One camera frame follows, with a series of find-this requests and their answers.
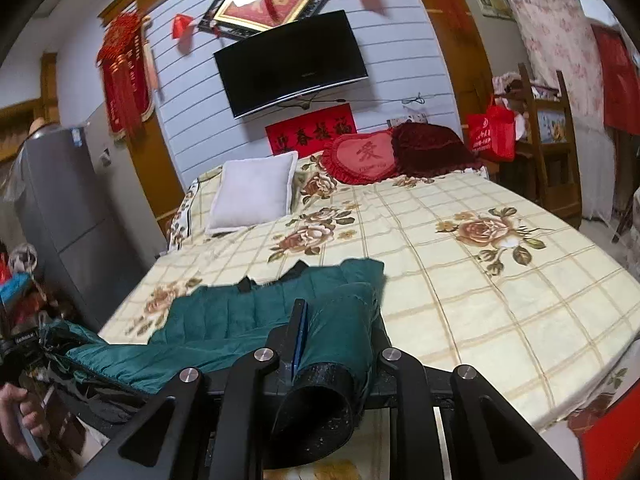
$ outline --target tv screen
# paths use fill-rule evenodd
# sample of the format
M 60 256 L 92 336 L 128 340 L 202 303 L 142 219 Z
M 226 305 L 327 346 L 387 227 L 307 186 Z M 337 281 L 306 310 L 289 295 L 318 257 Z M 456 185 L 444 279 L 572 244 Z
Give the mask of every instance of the tv screen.
M 215 57 L 235 118 L 367 77 L 343 10 L 261 32 L 222 48 Z

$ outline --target hand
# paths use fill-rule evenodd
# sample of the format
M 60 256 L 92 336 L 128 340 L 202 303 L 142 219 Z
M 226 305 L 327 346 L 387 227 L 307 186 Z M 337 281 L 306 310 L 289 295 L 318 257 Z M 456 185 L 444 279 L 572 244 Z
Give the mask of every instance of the hand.
M 33 436 L 46 438 L 49 435 L 49 423 L 45 419 L 44 410 L 38 399 L 24 388 L 6 383 L 0 389 L 0 430 L 10 446 L 23 457 L 33 459 L 33 455 L 22 436 L 14 404 L 20 403 L 22 425 L 31 431 Z

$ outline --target floral bedsheet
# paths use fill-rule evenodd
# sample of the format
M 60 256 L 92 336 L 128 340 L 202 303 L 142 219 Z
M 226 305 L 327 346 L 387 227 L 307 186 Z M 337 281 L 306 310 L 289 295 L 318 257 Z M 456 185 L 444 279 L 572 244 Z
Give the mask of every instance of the floral bedsheet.
M 172 249 L 103 327 L 108 342 L 146 343 L 173 298 L 199 285 L 273 280 L 299 259 L 375 258 L 385 263 L 381 309 L 393 345 L 431 367 L 472 364 L 540 430 L 583 402 L 640 326 L 640 285 L 626 270 L 479 172 L 345 186 L 311 156 L 298 162 L 292 215 L 209 237 L 220 172 L 191 186 Z M 385 425 L 364 426 L 380 458 Z M 355 466 L 362 478 L 388 474 L 367 456 Z

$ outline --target red heart-shaped pillow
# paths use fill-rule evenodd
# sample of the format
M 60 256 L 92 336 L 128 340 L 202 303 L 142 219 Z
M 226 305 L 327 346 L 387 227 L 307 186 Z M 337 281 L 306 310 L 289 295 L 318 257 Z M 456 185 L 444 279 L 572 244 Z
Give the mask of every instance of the red heart-shaped pillow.
M 391 131 L 347 134 L 337 137 L 324 150 L 322 164 L 344 184 L 372 184 L 396 174 Z

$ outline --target white paneled wall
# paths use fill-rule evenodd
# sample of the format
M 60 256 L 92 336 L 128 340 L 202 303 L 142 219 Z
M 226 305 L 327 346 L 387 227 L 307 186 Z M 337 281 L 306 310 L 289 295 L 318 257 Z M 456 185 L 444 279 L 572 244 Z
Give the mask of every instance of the white paneled wall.
M 162 130 L 185 186 L 226 160 L 271 155 L 264 127 L 304 113 L 299 108 L 272 107 L 233 118 L 213 58 L 233 40 L 196 31 L 190 53 L 183 55 L 171 38 L 177 13 L 199 18 L 211 1 L 167 0 L 151 12 L 148 31 L 161 83 L 157 102 Z M 388 118 L 417 111 L 461 135 L 449 75 L 421 1 L 379 1 L 371 10 L 361 0 L 329 0 L 323 7 L 321 12 L 347 12 L 369 78 L 329 89 L 317 99 L 347 99 L 360 132 L 375 131 Z M 410 108 L 399 102 L 418 92 L 432 97 Z M 332 105 L 312 104 L 310 111 Z

